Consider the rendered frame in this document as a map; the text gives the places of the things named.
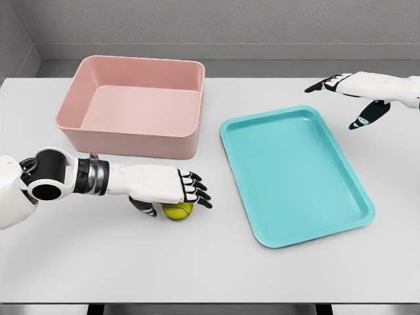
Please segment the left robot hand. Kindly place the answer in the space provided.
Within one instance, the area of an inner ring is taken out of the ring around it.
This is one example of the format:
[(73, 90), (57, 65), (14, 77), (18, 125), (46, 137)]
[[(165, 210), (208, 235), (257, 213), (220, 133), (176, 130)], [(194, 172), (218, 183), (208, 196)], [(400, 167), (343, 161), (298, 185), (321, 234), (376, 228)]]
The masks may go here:
[(155, 203), (197, 203), (212, 208), (202, 178), (191, 172), (162, 165), (135, 165), (125, 174), (130, 202), (141, 212), (157, 216)]

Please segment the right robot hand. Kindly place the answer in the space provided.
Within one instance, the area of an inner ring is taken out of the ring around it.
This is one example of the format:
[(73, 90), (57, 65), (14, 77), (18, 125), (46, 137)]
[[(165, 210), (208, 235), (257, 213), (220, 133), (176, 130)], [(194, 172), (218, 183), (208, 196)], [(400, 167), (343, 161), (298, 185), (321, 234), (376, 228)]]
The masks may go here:
[(311, 85), (304, 92), (328, 90), (354, 98), (371, 100), (355, 121), (348, 126), (350, 130), (355, 130), (372, 124), (390, 110), (390, 101), (385, 100), (385, 97), (386, 85), (391, 79), (394, 77), (378, 73), (339, 73)]

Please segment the yellow-green tennis ball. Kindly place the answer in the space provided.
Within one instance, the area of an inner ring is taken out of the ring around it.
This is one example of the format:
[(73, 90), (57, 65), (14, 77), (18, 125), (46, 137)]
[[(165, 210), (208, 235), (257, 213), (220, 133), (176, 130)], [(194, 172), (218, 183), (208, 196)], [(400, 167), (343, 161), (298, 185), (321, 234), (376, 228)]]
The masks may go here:
[(161, 208), (165, 216), (173, 221), (186, 219), (192, 212), (194, 205), (192, 203), (166, 204), (162, 203)]

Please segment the pink rectangular basket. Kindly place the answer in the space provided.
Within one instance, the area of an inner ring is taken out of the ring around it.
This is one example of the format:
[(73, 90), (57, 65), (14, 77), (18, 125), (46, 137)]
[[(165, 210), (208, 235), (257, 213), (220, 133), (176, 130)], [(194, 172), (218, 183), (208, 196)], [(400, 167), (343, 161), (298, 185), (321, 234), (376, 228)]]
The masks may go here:
[(190, 159), (197, 151), (205, 67), (190, 60), (89, 56), (55, 117), (79, 152)]

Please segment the blue rectangular tray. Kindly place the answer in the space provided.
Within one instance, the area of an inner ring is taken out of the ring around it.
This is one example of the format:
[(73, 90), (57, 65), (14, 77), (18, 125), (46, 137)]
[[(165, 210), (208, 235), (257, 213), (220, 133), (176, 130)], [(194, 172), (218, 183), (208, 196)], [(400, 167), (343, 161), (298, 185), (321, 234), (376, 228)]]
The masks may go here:
[(229, 119), (220, 136), (262, 245), (287, 247), (374, 220), (373, 202), (316, 109)]

